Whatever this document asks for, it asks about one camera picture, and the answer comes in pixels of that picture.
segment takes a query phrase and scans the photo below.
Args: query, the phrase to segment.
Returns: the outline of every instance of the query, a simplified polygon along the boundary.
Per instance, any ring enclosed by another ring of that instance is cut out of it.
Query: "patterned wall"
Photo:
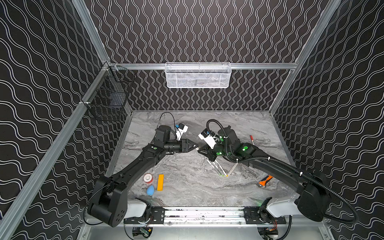
[[[127,80],[122,68],[117,77]],[[228,88],[168,88],[164,71],[136,72],[127,88],[136,110],[269,110],[289,70],[233,70]]]
[[[356,207],[335,239],[384,239],[384,1],[344,0],[275,115],[296,165]],[[350,211],[340,201],[329,209]]]
[[[70,0],[0,0],[0,219],[101,68]]]
[[[123,128],[85,114],[12,239],[75,240],[83,209],[105,174]]]
[[[327,0],[85,1],[115,63],[294,62]]]

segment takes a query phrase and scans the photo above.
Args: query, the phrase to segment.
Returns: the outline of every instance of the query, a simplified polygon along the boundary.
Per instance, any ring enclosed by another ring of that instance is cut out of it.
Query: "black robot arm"
[[[170,141],[170,132],[169,126],[159,126],[152,142],[142,149],[132,163],[111,177],[100,177],[96,181],[88,204],[89,215],[109,226],[117,226],[127,211],[128,190],[146,171],[158,164],[166,154],[189,152],[198,147],[189,139]]]
[[[209,129],[209,123],[215,122],[220,126],[217,134]],[[260,169],[291,187],[300,196],[295,200],[298,210],[307,218],[320,222],[324,217],[344,223],[359,221],[356,210],[351,204],[328,187],[326,176],[319,171],[308,172],[297,169],[283,161],[273,158],[257,146],[250,143],[241,143],[231,126],[223,127],[217,120],[211,119],[199,137],[207,144],[198,150],[210,161],[215,161],[218,156],[233,163],[244,163]],[[354,219],[344,220],[325,214],[335,195],[344,202],[353,212]]]

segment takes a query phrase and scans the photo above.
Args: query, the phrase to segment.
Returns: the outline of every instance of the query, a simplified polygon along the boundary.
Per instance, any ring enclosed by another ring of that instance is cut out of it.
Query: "metal base plate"
[[[259,219],[259,207],[244,207],[244,218],[246,224],[264,224]],[[286,224],[285,217],[276,218],[277,224]]]
[[[162,207],[151,207],[151,219],[148,223],[150,224],[163,224],[164,223],[165,209]],[[125,224],[140,224],[142,218],[131,217],[124,219]]]

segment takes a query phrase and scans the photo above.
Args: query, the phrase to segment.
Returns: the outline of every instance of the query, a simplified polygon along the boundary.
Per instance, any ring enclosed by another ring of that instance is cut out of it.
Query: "gray marble surface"
[[[155,128],[162,112],[134,112],[129,132],[126,136],[115,172],[131,163],[155,134]],[[189,127],[183,138],[203,145],[198,134],[204,130],[209,119],[216,119],[226,127],[231,125],[242,142],[250,142],[253,136],[255,145],[269,155],[289,162],[268,113],[262,112],[172,112],[176,124]],[[160,125],[173,125],[170,114],[165,114]],[[217,132],[215,123],[210,128]],[[222,157],[217,158],[228,172],[233,163]],[[219,176],[204,156],[196,150],[165,156],[148,173],[154,176],[153,185],[157,188],[159,174],[164,174],[163,191],[155,191],[153,196],[146,194],[148,185],[139,179],[128,193],[129,198],[139,197],[157,206],[258,206],[267,197],[281,197],[293,192],[282,182],[272,179],[266,188],[257,183],[267,174],[239,164],[229,177]]]

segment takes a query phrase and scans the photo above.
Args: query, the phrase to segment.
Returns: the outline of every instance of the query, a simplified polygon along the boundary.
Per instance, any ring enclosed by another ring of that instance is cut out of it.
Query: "tape roll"
[[[152,183],[152,181],[153,181],[153,177],[152,177],[152,175],[150,174],[150,173],[147,173],[146,175],[144,175],[144,181],[146,182],[146,183]]]

